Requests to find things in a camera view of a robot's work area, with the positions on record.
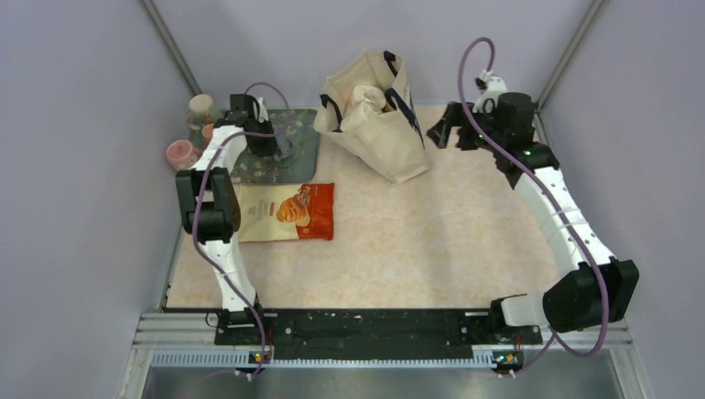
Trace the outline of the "beige canvas tote bag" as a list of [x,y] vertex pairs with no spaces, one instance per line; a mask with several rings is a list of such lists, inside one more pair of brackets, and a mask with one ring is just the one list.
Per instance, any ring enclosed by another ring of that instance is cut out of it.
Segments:
[[[382,89],[383,111],[369,103],[348,107],[357,85]],[[430,169],[412,101],[403,58],[390,51],[363,52],[347,67],[328,76],[314,130],[362,160],[394,184]]]

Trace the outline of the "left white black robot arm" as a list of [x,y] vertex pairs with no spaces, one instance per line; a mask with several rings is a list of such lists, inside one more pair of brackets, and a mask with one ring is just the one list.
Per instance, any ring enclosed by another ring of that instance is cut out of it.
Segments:
[[257,293],[239,248],[242,214],[230,176],[250,138],[275,138],[267,110],[250,94],[234,94],[230,109],[214,123],[202,156],[189,169],[176,173],[175,187],[183,228],[213,268],[221,289],[219,328],[234,329],[252,344],[263,339],[267,323],[255,307]]

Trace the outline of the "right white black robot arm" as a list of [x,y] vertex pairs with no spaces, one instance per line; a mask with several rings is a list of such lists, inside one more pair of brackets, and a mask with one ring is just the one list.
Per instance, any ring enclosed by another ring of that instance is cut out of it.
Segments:
[[508,92],[482,105],[451,101],[427,136],[440,149],[457,130],[460,150],[488,150],[510,187],[530,207],[549,244],[559,281],[541,295],[521,294],[492,301],[487,330],[510,342],[524,326],[548,326],[558,333],[599,326],[602,315],[624,319],[639,271],[597,237],[573,200],[553,151],[534,139],[535,104],[525,93]]

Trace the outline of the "floral blue serving tray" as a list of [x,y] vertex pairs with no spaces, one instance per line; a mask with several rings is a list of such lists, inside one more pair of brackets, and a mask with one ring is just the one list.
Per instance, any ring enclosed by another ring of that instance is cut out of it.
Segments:
[[236,185],[299,185],[313,179],[317,169],[320,134],[313,128],[312,109],[269,110],[275,132],[289,143],[288,156],[259,157],[246,149],[237,159],[231,180]]

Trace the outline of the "cassava chips bag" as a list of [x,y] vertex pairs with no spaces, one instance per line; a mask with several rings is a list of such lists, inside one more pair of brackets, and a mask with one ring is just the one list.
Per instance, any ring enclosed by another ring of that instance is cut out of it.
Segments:
[[240,243],[331,240],[334,183],[242,185]]

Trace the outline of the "pink cup off tray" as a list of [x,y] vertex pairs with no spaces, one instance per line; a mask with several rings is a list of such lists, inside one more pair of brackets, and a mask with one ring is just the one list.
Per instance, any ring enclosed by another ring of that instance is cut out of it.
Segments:
[[200,149],[190,140],[176,140],[165,153],[175,170],[188,170],[200,159]]

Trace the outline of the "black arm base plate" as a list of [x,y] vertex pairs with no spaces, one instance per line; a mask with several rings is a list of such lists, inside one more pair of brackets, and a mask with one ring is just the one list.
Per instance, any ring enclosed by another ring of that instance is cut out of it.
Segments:
[[276,360],[464,360],[480,345],[541,344],[535,326],[507,327],[489,309],[266,308],[218,312],[219,346],[274,350]]

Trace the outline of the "aluminium frame rail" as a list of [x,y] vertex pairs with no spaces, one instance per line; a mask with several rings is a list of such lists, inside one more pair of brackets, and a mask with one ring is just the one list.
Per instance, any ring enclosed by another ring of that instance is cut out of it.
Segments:
[[141,316],[134,344],[151,347],[158,363],[167,366],[225,366],[243,369],[264,367],[336,367],[336,368],[412,368],[452,367],[517,369],[527,358],[528,352],[542,348],[551,332],[540,328],[541,344],[519,345],[511,349],[506,345],[480,345],[475,347],[471,359],[416,360],[416,361],[344,361],[344,360],[276,360],[272,348],[254,346],[219,346],[214,342],[218,324],[218,309],[169,309],[163,313],[146,313]]

